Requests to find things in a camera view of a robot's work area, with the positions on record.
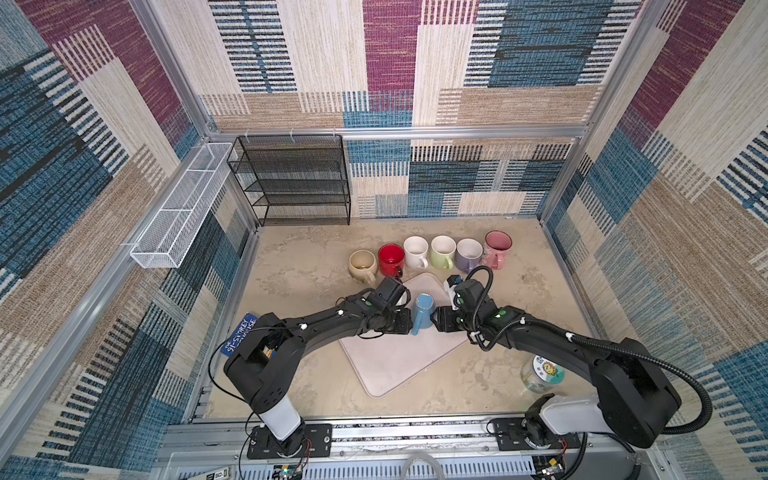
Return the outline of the purple mug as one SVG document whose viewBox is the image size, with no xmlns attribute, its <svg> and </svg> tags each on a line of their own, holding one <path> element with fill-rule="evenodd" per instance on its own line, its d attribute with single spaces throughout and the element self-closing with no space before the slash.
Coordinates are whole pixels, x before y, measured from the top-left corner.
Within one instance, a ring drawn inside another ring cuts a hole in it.
<svg viewBox="0 0 768 480">
<path fill-rule="evenodd" d="M 477 240 L 462 239 L 456 245 L 455 266 L 458 270 L 469 273 L 480 264 L 483 254 L 483 245 Z"/>
</svg>

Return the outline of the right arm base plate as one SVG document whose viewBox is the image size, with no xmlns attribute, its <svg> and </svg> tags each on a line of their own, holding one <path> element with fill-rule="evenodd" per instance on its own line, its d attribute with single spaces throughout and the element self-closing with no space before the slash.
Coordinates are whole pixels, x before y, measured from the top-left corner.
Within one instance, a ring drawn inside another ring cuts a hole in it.
<svg viewBox="0 0 768 480">
<path fill-rule="evenodd" d="M 550 431 L 541 421 L 524 416 L 499 417 L 486 423 L 486 431 L 495 438 L 500 451 L 533 451 L 578 449 L 581 436 L 578 434 L 558 435 Z"/>
</svg>

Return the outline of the beige speckled mug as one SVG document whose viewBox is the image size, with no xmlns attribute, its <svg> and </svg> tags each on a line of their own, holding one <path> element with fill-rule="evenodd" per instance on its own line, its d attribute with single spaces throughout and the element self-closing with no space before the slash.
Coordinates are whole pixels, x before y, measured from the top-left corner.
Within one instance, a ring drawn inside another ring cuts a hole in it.
<svg viewBox="0 0 768 480">
<path fill-rule="evenodd" d="M 368 286 L 377 285 L 378 260 L 369 250 L 357 250 L 348 259 L 348 272 L 355 280 Z"/>
</svg>

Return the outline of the blue mug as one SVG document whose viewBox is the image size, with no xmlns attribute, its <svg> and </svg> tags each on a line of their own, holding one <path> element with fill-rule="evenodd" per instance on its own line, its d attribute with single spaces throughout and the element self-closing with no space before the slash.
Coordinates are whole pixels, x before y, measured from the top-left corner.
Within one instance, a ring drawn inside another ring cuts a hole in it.
<svg viewBox="0 0 768 480">
<path fill-rule="evenodd" d="M 436 309 L 435 299 L 428 293 L 420 293 L 412 306 L 412 335 L 418 335 L 421 330 L 431 328 L 432 313 Z"/>
</svg>

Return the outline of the pink patterned mug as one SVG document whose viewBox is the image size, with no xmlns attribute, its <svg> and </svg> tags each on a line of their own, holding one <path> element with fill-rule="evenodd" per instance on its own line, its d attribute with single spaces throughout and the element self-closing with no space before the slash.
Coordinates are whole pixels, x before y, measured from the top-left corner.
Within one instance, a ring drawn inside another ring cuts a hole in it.
<svg viewBox="0 0 768 480">
<path fill-rule="evenodd" d="M 481 264 L 494 270 L 501 270 L 512 245 L 513 240 L 507 233 L 500 230 L 489 231 L 484 238 Z"/>
</svg>

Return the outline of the light green mug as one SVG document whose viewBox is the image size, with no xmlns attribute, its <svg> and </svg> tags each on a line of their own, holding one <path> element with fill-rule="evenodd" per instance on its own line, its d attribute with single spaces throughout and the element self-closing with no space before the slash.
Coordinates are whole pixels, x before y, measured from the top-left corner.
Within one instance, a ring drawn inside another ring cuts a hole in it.
<svg viewBox="0 0 768 480">
<path fill-rule="evenodd" d="M 438 235 L 430 243 L 430 262 L 436 269 L 455 267 L 456 242 L 447 235 Z"/>
</svg>

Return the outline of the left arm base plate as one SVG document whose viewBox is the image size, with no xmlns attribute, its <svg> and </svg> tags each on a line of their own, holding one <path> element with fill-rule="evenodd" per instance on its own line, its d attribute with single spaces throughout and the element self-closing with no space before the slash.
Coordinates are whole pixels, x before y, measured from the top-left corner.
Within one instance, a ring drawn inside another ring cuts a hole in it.
<svg viewBox="0 0 768 480">
<path fill-rule="evenodd" d="M 254 427 L 246 457 L 249 460 L 326 458 L 330 456 L 332 434 L 330 423 L 302 423 L 285 440 L 278 440 L 266 426 Z"/>
</svg>

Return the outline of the white mug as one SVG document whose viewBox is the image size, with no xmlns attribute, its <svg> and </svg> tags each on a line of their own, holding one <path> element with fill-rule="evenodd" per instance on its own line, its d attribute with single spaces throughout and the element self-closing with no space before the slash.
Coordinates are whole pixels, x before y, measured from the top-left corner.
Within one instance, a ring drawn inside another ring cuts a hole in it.
<svg viewBox="0 0 768 480">
<path fill-rule="evenodd" d="M 403 243 L 405 264 L 410 269 L 426 269 L 429 266 L 427 258 L 429 243 L 421 236 L 410 236 Z"/>
</svg>

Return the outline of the red mug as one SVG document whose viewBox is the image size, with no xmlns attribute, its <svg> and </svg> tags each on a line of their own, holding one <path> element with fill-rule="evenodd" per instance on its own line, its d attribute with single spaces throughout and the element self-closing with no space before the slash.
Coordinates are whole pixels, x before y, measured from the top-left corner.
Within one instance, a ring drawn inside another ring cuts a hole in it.
<svg viewBox="0 0 768 480">
<path fill-rule="evenodd" d="M 403 276 L 405 251 L 397 244 L 389 243 L 378 250 L 378 263 L 381 274 L 400 280 Z"/>
</svg>

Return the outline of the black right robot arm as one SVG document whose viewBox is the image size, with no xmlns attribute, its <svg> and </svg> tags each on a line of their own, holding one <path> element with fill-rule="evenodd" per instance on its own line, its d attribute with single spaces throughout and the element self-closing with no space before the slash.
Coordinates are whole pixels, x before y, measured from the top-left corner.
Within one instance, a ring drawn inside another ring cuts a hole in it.
<svg viewBox="0 0 768 480">
<path fill-rule="evenodd" d="M 431 320 L 440 332 L 466 332 L 485 351 L 501 345 L 535 354 L 589 381 L 597 394 L 598 419 L 586 427 L 567 427 L 567 433 L 613 433 L 632 446 L 648 448 L 661 435 L 696 432 L 712 417 L 713 403 L 703 385 L 653 357 L 636 340 L 615 343 L 586 337 L 510 306 L 493 311 L 475 327 L 468 313 L 450 307 L 437 308 Z M 683 425 L 669 424 L 682 399 L 667 373 L 687 383 L 701 403 L 697 417 Z"/>
</svg>

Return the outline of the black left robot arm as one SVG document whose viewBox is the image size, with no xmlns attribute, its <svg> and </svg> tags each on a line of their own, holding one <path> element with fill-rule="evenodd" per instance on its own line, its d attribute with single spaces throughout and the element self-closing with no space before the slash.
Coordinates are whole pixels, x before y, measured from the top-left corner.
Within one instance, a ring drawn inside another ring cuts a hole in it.
<svg viewBox="0 0 768 480">
<path fill-rule="evenodd" d="M 282 446 L 304 439 L 304 421 L 288 398 L 301 360 L 330 343 L 373 331 L 405 335 L 410 291 L 366 288 L 326 310 L 298 318 L 262 316 L 226 361 L 223 371 L 244 402 Z"/>
</svg>

